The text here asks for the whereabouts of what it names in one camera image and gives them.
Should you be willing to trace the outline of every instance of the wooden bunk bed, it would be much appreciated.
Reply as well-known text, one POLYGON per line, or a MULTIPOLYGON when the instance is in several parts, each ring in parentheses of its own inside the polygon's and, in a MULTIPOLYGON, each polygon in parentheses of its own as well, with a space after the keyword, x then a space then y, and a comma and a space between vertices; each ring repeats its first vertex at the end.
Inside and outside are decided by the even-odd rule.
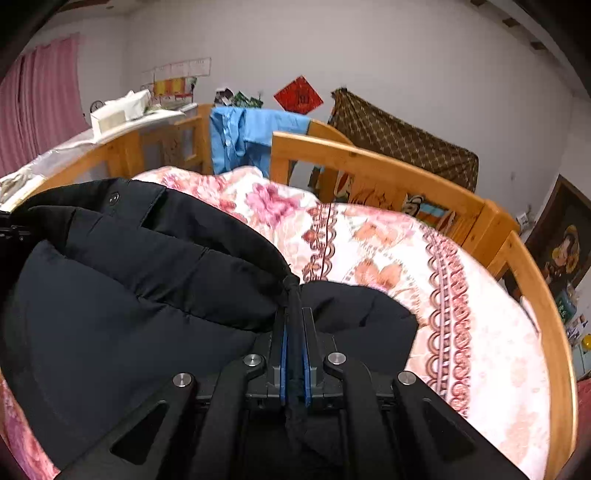
MULTIPOLYGON (((212 173, 209 112, 200 106, 198 115, 148 133, 130 132, 80 157, 47 179, 34 193, 73 183, 82 173, 106 162, 110 176, 133 178, 145 170, 143 147, 159 142, 179 143, 184 131, 192 132, 193 151, 177 167, 200 168, 212 173)), ((337 171, 354 175, 353 191, 381 189, 390 205, 400 210, 409 193, 427 193, 440 206, 456 212, 448 236, 496 278, 511 270, 520 290, 529 300, 541 329, 541 342, 550 380, 550 448, 545 478, 556 477, 576 442, 576 385, 570 348, 554 300, 531 255, 517 235, 517 224, 494 202, 485 200, 450 181, 429 172, 352 146, 334 128, 312 120, 308 135, 276 132, 271 147, 270 180, 287 184, 290 161, 306 161, 325 166, 334 185, 337 171)), ((331 189, 320 199, 332 200, 331 189)))

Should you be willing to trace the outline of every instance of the jacket button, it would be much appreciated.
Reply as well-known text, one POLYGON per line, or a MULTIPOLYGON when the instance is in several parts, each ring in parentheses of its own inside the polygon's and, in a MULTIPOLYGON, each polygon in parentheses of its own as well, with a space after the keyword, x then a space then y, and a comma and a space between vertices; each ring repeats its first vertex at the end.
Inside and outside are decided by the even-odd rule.
POLYGON ((114 192, 109 197, 109 206, 113 206, 119 200, 119 192, 114 192))

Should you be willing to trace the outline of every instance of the blue shirt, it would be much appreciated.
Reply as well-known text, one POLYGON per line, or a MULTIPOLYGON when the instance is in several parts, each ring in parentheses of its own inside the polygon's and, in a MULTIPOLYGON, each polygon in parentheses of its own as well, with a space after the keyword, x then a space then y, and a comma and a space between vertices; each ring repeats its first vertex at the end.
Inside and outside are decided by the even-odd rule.
POLYGON ((217 175, 250 165, 268 178, 273 132, 306 134, 309 124, 309 117, 297 113, 215 107, 209 117, 213 172, 217 175))

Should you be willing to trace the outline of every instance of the brown patterned cloth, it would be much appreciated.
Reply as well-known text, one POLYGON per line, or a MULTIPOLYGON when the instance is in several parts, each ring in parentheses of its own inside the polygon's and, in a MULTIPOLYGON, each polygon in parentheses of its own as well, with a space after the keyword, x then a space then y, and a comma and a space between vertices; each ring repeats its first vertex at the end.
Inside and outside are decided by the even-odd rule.
POLYGON ((356 147, 410 163, 474 192, 476 154, 403 122, 346 88, 335 90, 332 97, 335 107, 329 125, 356 147))

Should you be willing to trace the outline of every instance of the floral bedspread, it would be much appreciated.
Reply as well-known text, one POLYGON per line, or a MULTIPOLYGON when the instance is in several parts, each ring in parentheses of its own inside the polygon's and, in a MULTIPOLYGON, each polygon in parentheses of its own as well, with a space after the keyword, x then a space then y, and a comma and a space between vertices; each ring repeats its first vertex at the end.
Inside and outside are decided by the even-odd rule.
MULTIPOLYGON (((201 176, 174 167, 140 174, 234 216, 272 242, 303 282, 377 288, 417 317, 407 368, 532 480, 548 455, 548 372, 535 320, 454 242, 397 212, 321 204, 253 167, 201 176)), ((2 435, 31 479, 58 470, 6 382, 2 435)))

